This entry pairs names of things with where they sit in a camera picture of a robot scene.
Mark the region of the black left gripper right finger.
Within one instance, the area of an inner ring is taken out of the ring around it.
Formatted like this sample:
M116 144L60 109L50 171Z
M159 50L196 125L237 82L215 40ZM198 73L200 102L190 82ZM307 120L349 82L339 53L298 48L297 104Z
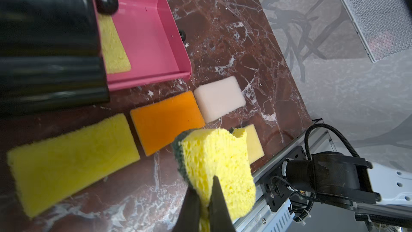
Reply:
M212 193L208 209L211 232L236 232L217 176L213 177Z

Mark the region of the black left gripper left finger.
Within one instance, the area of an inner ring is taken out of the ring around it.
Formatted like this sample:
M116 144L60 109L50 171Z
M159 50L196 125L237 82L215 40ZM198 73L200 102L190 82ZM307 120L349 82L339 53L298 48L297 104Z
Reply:
M201 201L195 189L188 187L182 208L172 232L198 232Z

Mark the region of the wavy yellow green sponge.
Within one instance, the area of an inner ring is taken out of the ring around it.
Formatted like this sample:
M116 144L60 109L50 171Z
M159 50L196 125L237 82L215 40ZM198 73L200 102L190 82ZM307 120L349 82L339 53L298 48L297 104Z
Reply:
M211 232L208 207L214 176L220 181L232 222L246 216L255 204L246 134L231 132L223 128L188 130L171 144L180 175L201 201L199 232Z

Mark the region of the pale yellow sponge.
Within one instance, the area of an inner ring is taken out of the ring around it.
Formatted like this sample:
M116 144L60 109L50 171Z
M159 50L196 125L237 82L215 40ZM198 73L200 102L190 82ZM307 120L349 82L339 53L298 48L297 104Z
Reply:
M264 157L264 150L258 137L256 128L253 124L242 128L234 128L231 132L235 136L246 134L247 153L249 164L256 162L258 159Z

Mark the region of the orange white sponge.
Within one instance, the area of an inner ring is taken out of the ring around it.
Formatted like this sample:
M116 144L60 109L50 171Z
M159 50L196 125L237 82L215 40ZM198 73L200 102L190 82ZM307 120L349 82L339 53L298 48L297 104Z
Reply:
M194 97L206 123L213 122L246 105L234 76L204 84L194 90Z

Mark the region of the bright yellow sponge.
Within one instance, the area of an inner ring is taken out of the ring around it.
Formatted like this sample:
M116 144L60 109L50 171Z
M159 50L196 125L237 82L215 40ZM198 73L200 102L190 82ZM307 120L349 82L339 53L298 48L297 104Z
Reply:
M139 159L124 114L7 152L29 218Z

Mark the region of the pink bottom drawer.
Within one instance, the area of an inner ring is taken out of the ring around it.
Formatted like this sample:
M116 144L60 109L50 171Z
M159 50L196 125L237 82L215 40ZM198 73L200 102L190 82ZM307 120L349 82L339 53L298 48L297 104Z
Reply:
M190 79L192 65L167 0L118 0L111 17L131 71L107 74L110 91Z

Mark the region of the yellow square cellulose sponge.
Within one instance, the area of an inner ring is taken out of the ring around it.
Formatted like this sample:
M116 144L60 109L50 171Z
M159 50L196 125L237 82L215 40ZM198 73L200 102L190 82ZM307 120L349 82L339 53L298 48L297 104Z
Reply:
M101 50L106 73L117 74L131 71L132 67L111 16L98 14Z

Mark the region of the black mini drawer cabinet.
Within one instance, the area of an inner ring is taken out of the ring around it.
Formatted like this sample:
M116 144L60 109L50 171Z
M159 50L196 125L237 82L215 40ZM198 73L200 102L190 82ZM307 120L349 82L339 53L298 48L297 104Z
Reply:
M1 0L1 117L108 101L93 0Z

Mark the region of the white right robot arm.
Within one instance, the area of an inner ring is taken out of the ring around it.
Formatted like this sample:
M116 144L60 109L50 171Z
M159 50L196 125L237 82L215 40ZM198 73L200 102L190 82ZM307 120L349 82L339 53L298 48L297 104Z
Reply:
M334 133L349 151L349 155L335 151L310 152L309 137L317 128ZM268 194L283 184L293 194L307 201L295 215L303 222L315 202L355 210L355 204L401 206L412 208L412 174L361 158L349 141L336 128L327 124L310 126L304 136L303 160L286 159L280 172L269 177Z

